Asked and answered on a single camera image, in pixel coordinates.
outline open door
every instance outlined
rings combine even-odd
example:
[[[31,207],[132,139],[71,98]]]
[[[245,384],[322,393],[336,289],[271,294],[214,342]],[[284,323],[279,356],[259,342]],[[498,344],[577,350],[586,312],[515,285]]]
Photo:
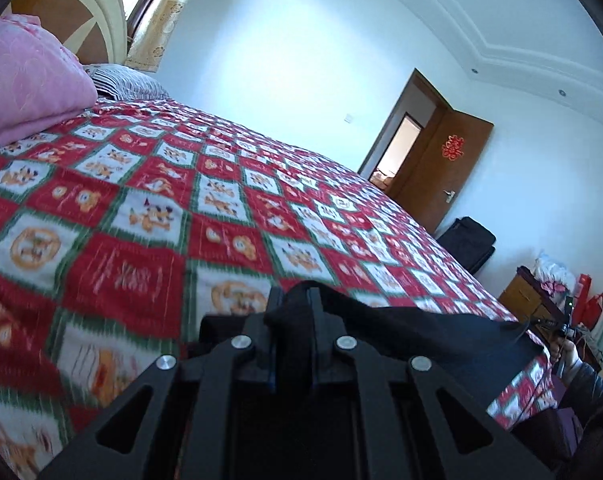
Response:
[[[386,194],[433,233],[461,191],[493,124],[438,107]]]

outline headboard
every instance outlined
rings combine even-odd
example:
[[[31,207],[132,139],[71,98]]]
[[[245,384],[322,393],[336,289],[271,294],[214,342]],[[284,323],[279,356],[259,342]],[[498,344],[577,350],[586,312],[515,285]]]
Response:
[[[122,0],[12,0],[11,10],[38,16],[83,64],[123,63],[126,58]]]

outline black suitcase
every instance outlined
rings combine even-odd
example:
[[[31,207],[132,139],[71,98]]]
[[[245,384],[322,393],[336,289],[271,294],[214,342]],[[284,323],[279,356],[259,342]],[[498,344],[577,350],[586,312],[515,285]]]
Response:
[[[469,216],[457,218],[437,241],[470,274],[475,274],[495,252],[497,239]]]

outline red patterned bedspread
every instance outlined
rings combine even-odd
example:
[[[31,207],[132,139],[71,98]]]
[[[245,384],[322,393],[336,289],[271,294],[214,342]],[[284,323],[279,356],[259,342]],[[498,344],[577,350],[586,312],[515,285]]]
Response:
[[[513,319],[358,174],[173,101],[101,100],[0,149],[2,455],[34,478],[205,314],[258,312],[304,279]],[[490,415],[508,428],[552,404],[546,369],[532,362]]]

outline person's hand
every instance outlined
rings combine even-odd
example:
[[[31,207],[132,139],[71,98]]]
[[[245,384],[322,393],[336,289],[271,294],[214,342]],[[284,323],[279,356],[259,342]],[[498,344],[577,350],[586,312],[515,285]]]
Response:
[[[579,361],[575,343],[563,337],[558,337],[550,343],[550,362],[555,364],[564,356],[566,370],[570,370]]]

